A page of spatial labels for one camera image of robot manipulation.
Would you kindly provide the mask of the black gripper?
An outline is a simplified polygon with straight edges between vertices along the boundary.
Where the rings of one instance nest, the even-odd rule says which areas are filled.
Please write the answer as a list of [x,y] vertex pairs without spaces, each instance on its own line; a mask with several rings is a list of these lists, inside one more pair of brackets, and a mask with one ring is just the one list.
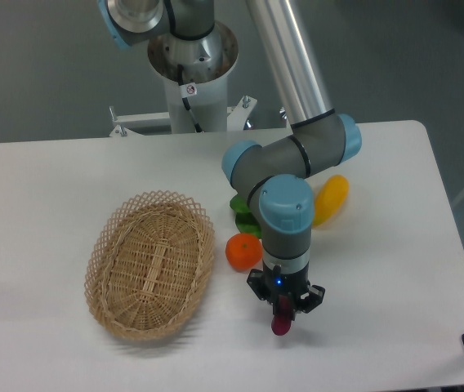
[[263,265],[262,270],[252,269],[247,278],[248,286],[260,301],[272,306],[272,323],[277,324],[283,316],[282,296],[291,303],[291,320],[298,314],[308,314],[323,303],[325,289],[318,285],[310,285],[306,266],[292,274],[284,274],[277,265],[270,269]]

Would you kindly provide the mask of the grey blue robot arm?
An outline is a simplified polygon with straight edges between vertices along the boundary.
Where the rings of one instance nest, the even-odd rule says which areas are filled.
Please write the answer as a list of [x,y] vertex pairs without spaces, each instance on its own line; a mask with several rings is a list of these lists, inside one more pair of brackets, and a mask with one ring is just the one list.
[[[213,2],[101,1],[98,7],[120,47],[147,43],[173,132],[226,129],[226,79],[239,49],[216,20]],[[250,1],[248,10],[292,132],[267,146],[240,141],[221,167],[261,226],[263,267],[251,271],[248,285],[272,306],[272,328],[282,335],[324,296],[308,279],[315,207],[307,179],[354,157],[362,139],[355,121],[337,114],[328,98],[295,2]]]

